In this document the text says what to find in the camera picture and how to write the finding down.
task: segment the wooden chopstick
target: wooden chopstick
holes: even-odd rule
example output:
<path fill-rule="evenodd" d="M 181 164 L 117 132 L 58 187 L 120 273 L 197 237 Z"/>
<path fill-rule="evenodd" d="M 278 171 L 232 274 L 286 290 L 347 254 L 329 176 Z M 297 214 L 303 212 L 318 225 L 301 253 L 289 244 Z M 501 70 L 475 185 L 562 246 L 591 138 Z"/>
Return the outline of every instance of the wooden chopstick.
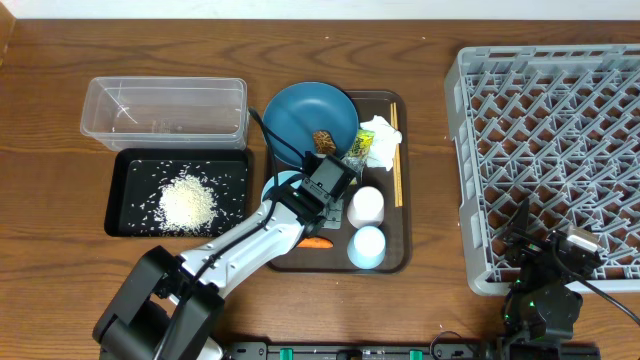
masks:
<path fill-rule="evenodd" d="M 398 130 L 398 107 L 391 104 L 391 126 Z M 400 168 L 400 145 L 396 145 L 396 154 L 393 157 L 393 189 L 395 193 L 395 207 L 402 207 L 402 169 Z"/>

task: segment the blue bowl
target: blue bowl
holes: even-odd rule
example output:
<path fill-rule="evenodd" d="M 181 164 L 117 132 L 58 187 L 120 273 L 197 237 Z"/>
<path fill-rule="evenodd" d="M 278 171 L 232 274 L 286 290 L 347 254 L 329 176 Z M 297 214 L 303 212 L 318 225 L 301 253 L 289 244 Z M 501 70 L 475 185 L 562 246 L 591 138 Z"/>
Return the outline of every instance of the blue bowl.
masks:
<path fill-rule="evenodd" d="M 280 91 L 264 112 L 264 124 L 302 155 L 316 153 L 313 133 L 328 131 L 336 144 L 336 156 L 344 156 L 356 139 L 360 123 L 351 99 L 331 85 L 304 82 Z M 302 159 L 271 137 L 276 157 L 301 167 Z"/>

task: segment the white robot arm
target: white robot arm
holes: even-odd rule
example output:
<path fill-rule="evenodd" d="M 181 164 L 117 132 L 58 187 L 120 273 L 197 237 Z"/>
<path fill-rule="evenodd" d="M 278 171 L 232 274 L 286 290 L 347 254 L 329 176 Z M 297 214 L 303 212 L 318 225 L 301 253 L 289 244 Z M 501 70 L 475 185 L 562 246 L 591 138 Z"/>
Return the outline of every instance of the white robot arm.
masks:
<path fill-rule="evenodd" d="M 217 239 L 178 257 L 161 246 L 145 254 L 94 327 L 101 358 L 219 360 L 222 350 L 209 333 L 224 298 L 303 236 L 315 234 L 327 204 L 355 177 L 333 156 L 314 161 L 298 189 L 287 183 L 274 189 L 253 215 Z M 178 304 L 170 319 L 151 294 Z"/>

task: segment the clear plastic container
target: clear plastic container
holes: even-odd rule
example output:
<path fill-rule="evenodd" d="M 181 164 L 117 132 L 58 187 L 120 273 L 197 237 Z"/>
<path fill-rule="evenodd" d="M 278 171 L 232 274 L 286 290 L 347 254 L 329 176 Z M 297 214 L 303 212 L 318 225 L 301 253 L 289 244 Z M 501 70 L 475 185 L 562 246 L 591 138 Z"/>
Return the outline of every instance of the clear plastic container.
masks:
<path fill-rule="evenodd" d="M 80 132 L 113 151 L 244 150 L 247 116 L 242 79 L 99 77 L 89 84 Z"/>

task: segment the white wall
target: white wall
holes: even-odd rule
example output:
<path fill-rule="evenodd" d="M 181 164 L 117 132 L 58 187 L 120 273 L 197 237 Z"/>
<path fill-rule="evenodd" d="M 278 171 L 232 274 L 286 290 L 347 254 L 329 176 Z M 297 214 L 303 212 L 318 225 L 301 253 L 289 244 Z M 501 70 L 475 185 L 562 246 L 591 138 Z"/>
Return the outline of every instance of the white wall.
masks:
<path fill-rule="evenodd" d="M 0 0 L 18 19 L 638 20 L 640 0 Z"/>

